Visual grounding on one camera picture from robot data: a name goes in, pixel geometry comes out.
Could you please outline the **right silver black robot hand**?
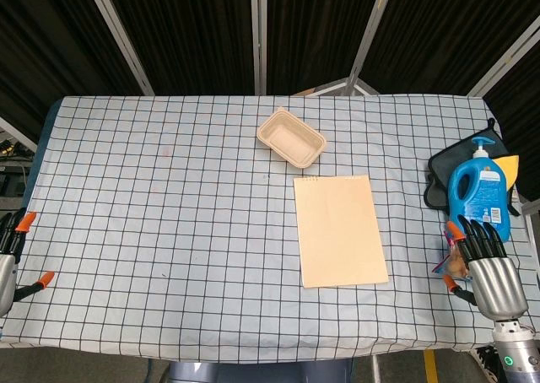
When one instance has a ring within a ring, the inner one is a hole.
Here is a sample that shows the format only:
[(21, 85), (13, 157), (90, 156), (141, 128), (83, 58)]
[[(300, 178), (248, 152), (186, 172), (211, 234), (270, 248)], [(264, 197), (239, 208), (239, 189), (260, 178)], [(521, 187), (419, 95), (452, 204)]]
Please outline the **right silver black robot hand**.
[(514, 262), (507, 256), (498, 232), (488, 223), (458, 217), (464, 230), (446, 223), (462, 254), (469, 279), (443, 275), (455, 296), (478, 307), (492, 321), (515, 320), (528, 311), (527, 300)]

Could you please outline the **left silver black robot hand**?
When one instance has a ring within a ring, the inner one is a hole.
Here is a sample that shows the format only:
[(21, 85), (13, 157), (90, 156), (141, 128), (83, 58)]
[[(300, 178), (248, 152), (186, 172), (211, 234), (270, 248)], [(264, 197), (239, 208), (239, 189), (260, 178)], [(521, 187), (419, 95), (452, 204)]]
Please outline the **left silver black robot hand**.
[(7, 315), (13, 303), (45, 289), (55, 276), (49, 271), (31, 285), (16, 287), (26, 235), (35, 218), (36, 213), (28, 212), (26, 208), (0, 218), (0, 317)]

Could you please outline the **tan cover lined notebook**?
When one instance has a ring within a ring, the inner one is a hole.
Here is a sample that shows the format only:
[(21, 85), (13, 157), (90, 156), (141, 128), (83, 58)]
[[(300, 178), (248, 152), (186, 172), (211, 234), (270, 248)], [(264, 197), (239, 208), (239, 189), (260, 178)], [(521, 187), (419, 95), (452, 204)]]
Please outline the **tan cover lined notebook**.
[(389, 280), (367, 175), (299, 177), (294, 199), (304, 288)]

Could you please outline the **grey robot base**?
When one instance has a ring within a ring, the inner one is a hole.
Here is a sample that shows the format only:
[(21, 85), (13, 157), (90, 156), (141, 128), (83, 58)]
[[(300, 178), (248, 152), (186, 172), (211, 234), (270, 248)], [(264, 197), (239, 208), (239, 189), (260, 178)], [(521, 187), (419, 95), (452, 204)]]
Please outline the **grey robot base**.
[(275, 364), (171, 362), (159, 383), (351, 383), (353, 360)]

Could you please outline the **small snack packet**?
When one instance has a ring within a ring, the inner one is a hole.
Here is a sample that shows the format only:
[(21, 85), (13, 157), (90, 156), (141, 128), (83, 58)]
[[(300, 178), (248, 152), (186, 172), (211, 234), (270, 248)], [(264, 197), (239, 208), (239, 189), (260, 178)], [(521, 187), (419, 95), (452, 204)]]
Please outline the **small snack packet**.
[(442, 261), (432, 269), (432, 273), (448, 275), (460, 280), (469, 279), (468, 269), (463, 261), (462, 254), (453, 239), (452, 233), (445, 230), (444, 236), (447, 242), (447, 252), (443, 255)]

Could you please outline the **blue pump detergent bottle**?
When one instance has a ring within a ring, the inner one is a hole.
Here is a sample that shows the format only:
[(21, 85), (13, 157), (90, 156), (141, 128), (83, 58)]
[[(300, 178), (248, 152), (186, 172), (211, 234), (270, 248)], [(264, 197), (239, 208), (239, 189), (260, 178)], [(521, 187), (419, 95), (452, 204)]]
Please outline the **blue pump detergent bottle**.
[(485, 145), (493, 145), (492, 138), (473, 137), (476, 149), (469, 160), (459, 164), (448, 182), (450, 220), (459, 223), (462, 215), (469, 222), (490, 224), (503, 242), (510, 238), (507, 180), (504, 171), (489, 157)]

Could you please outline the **yellow cloth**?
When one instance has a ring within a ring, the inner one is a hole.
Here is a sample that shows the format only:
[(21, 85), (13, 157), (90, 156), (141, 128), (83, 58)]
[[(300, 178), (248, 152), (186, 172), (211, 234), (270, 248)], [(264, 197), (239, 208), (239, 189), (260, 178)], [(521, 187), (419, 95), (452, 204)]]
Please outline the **yellow cloth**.
[(494, 159), (494, 162), (501, 168), (506, 179), (506, 190), (509, 191), (516, 183), (519, 170), (519, 156), (506, 155)]

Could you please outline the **dark blue table cover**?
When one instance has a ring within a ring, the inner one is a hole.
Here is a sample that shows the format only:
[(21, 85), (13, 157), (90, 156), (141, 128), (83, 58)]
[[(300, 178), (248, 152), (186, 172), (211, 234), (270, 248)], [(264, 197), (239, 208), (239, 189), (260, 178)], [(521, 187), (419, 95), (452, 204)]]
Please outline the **dark blue table cover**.
[(37, 144), (37, 150), (35, 152), (32, 165), (30, 167), (30, 174), (27, 178), (26, 187), (24, 190), (23, 200), (21, 203), (22, 208), (28, 208), (30, 204), (30, 199), (35, 189), (37, 178), (41, 169), (41, 164), (44, 159), (46, 146), (49, 142), (51, 131), (54, 126), (54, 121), (56, 120), (58, 110), (62, 104), (62, 99), (57, 100), (49, 109), (44, 126), (42, 128), (40, 139)]

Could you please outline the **white black checkered tablecloth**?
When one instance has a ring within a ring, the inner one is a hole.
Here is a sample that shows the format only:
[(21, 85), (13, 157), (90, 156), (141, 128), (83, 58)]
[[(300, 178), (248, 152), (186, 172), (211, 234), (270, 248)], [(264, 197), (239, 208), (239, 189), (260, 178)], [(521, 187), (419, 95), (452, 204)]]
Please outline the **white black checkered tablecloth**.
[[(299, 169), (257, 138), (284, 108), (327, 144)], [(493, 324), (432, 273), (442, 212), (429, 158), (483, 130), (479, 98), (77, 96), (58, 110), (28, 209), (0, 348), (262, 363), (467, 350)], [(367, 175), (387, 283), (305, 289), (294, 179)]]

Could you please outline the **beige rectangular food tray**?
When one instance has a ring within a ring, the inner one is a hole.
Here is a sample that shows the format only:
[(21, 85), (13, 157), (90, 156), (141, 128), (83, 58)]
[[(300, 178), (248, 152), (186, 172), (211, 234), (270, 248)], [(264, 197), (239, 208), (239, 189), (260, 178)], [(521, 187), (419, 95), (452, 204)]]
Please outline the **beige rectangular food tray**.
[(327, 140), (301, 119), (278, 108), (256, 131), (257, 138), (299, 169), (311, 166), (326, 147)]

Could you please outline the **white screen frame post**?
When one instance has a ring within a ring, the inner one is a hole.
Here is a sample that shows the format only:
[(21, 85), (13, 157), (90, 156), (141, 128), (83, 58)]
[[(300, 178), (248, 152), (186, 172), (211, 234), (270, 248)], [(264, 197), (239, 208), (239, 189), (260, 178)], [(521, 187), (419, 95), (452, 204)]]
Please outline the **white screen frame post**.
[(18, 142), (21, 142), (28, 150), (35, 153), (37, 151), (37, 144), (30, 138), (26, 137), (21, 131), (12, 126), (8, 121), (0, 116), (0, 127), (6, 131), (9, 135), (13, 136)]
[(251, 31), (254, 90), (267, 94), (267, 6), (268, 0), (251, 0)]
[(154, 89), (143, 68), (143, 64), (138, 57), (112, 0), (94, 0), (94, 3), (99, 9), (105, 24), (111, 32), (113, 39), (124, 57), (133, 77), (142, 90), (143, 95), (155, 96)]
[(339, 94), (343, 96), (354, 94), (360, 94), (363, 96), (379, 94), (379, 92), (375, 90), (372, 86), (368, 85), (364, 80), (360, 79), (359, 75), (362, 72), (366, 57), (368, 56), (373, 40), (375, 39), (376, 32), (379, 28), (388, 2), (389, 0), (375, 0), (367, 24), (365, 26), (362, 39), (359, 43), (359, 48), (356, 52), (350, 74), (346, 78), (342, 78), (336, 81), (332, 81), (328, 84), (317, 86), (316, 88), (321, 89), (319, 95), (313, 95), (308, 97), (331, 94)]
[(539, 41), (540, 15), (531, 22), (467, 95), (484, 97)]

